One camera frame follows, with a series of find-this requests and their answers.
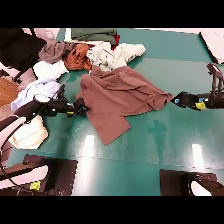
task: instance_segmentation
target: brown cloth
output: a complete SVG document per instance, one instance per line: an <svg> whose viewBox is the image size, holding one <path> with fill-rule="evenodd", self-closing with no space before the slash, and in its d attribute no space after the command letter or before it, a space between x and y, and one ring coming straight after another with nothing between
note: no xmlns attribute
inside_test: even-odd
<svg viewBox="0 0 224 224"><path fill-rule="evenodd" d="M0 107L11 103L19 93L18 84L6 78L0 78Z"/></svg>
<svg viewBox="0 0 224 224"><path fill-rule="evenodd" d="M131 128L125 116L160 110L173 98L128 66L109 72L93 66L90 75L81 77L76 97L90 108L87 116L104 144Z"/></svg>
<svg viewBox="0 0 224 224"><path fill-rule="evenodd" d="M86 53L89 50L87 44L77 44L74 49L64 58L65 67L68 70L90 70L92 65Z"/></svg>
<svg viewBox="0 0 224 224"><path fill-rule="evenodd" d="M61 60L64 54L70 52L74 46L75 43L52 40L44 45L39 53L39 57L42 61L53 64Z"/></svg>

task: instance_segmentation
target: yellow label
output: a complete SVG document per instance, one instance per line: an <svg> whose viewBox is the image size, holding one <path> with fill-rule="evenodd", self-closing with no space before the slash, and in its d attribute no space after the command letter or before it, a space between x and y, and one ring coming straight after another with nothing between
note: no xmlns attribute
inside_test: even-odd
<svg viewBox="0 0 224 224"><path fill-rule="evenodd" d="M207 109L206 106L205 106L205 103L204 102L201 102L201 103L195 103L196 107L198 109Z"/></svg>
<svg viewBox="0 0 224 224"><path fill-rule="evenodd" d="M40 190L40 181L35 181L33 183L30 184L30 189L31 190Z"/></svg>

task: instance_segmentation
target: red cloth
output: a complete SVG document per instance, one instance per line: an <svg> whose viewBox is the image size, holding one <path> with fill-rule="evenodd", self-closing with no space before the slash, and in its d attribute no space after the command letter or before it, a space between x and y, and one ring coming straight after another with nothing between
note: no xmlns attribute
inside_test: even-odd
<svg viewBox="0 0 224 224"><path fill-rule="evenodd" d="M120 39L121 39L121 36L119 34L117 34L117 36L115 36L116 45L111 47L112 51L117 47L117 45L119 44Z"/></svg>
<svg viewBox="0 0 224 224"><path fill-rule="evenodd" d="M110 72L93 66L90 75L81 77L79 97L90 108L87 116L104 144L131 128L125 116L160 110L173 98L128 66Z"/></svg>

